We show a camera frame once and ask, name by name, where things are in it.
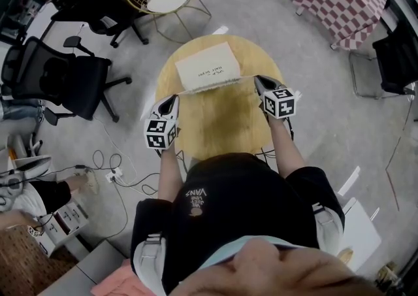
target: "black t-shirt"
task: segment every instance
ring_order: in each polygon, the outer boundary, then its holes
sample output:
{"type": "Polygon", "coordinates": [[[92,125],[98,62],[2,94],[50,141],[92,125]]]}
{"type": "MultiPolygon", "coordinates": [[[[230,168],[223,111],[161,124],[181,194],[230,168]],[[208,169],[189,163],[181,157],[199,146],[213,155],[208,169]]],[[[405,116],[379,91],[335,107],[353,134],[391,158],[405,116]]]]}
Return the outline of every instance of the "black t-shirt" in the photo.
{"type": "Polygon", "coordinates": [[[173,203],[139,202],[131,258],[149,234],[167,242],[163,287],[170,293],[218,248],[240,237],[266,235],[318,248],[312,205],[344,213],[325,176],[305,167],[284,180],[250,154],[227,154],[195,165],[173,203]]]}

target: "brown rug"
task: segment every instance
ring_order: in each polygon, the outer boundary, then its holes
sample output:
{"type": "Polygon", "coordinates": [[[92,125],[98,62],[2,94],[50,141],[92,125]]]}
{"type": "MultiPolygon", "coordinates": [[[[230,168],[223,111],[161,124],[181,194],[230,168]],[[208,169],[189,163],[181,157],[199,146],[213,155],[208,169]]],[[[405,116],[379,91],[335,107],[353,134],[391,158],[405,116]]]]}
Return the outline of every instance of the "brown rug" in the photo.
{"type": "Polygon", "coordinates": [[[47,258],[26,230],[17,226],[0,231],[0,292],[4,296],[35,296],[77,263],[66,248],[47,258]]]}

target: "black chair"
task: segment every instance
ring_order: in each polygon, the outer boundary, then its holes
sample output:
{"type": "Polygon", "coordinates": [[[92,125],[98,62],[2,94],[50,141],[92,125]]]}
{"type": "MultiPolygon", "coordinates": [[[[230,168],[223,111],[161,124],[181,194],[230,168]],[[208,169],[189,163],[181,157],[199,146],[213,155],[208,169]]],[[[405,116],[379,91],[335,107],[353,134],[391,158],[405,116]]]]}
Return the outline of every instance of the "black chair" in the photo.
{"type": "Polygon", "coordinates": [[[114,48],[119,46],[116,39],[129,27],[132,27],[143,44],[149,43],[135,26],[135,20],[146,14],[139,12],[126,0],[52,0],[52,3],[58,12],[51,20],[87,22],[94,33],[114,36],[110,42],[114,48]]]}
{"type": "Polygon", "coordinates": [[[381,99],[399,95],[415,95],[415,92],[407,88],[412,82],[418,81],[418,40],[409,26],[400,22],[396,29],[389,33],[388,37],[373,43],[376,58],[350,52],[351,75],[353,77],[354,92],[358,97],[381,99]],[[382,96],[365,95],[357,91],[355,71],[352,56],[377,60],[381,75],[381,88],[383,91],[397,95],[382,96]]]}
{"type": "Polygon", "coordinates": [[[69,37],[64,47],[77,48],[89,56],[64,54],[30,37],[24,45],[12,46],[7,52],[1,79],[12,90],[14,99],[44,99],[63,105],[72,114],[54,114],[46,109],[45,118],[52,124],[64,117],[79,116],[92,120],[102,101],[114,122],[119,121],[105,96],[105,90],[125,82],[130,77],[106,83],[109,59],[95,57],[80,44],[81,38],[69,37]]]}

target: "jeans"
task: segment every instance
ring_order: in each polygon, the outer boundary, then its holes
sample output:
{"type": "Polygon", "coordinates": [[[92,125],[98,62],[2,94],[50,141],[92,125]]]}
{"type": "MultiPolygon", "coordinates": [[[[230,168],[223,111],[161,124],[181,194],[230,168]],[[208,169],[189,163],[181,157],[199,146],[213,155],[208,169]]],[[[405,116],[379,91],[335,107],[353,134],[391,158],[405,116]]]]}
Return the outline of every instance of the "jeans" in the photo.
{"type": "Polygon", "coordinates": [[[42,108],[37,99],[1,100],[1,105],[3,106],[4,120],[21,120],[26,117],[38,120],[42,115],[42,108]]]}

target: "round wooden table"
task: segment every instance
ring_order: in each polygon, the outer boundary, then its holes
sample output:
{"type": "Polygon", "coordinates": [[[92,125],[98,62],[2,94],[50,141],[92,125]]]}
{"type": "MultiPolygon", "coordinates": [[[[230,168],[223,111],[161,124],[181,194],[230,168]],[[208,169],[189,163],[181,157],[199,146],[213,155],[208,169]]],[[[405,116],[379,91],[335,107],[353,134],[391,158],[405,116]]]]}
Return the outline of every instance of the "round wooden table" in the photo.
{"type": "MultiPolygon", "coordinates": [[[[261,74],[284,83],[277,65],[260,46],[238,36],[208,35],[189,41],[170,56],[158,78],[156,99],[184,91],[174,63],[222,42],[231,47],[241,76],[261,74]]],[[[230,152],[256,153],[271,141],[270,128],[259,105],[252,78],[180,95],[177,148],[199,160],[230,152]]]]}

